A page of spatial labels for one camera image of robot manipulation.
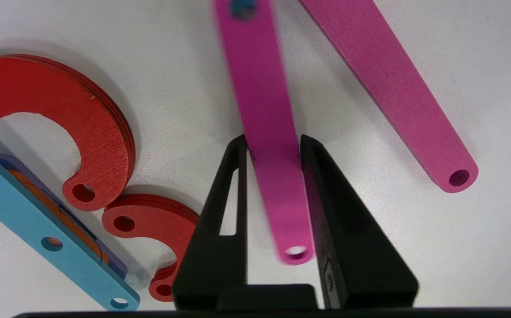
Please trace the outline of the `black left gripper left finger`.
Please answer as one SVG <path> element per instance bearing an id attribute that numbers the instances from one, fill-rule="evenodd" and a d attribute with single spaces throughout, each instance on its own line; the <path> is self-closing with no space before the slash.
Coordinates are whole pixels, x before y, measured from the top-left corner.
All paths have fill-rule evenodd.
<path id="1" fill-rule="evenodd" d="M 233 173 L 236 187 L 236 233 L 221 236 Z M 226 147 L 219 169 L 175 281 L 178 310 L 233 310 L 247 286 L 247 142 L 244 135 Z"/>

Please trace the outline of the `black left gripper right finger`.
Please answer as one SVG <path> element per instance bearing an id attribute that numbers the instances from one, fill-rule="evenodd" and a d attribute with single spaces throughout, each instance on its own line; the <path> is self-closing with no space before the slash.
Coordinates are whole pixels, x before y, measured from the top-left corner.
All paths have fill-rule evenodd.
<path id="1" fill-rule="evenodd" d="M 330 153 L 308 135 L 300 153 L 326 308 L 412 307 L 417 278 Z"/>

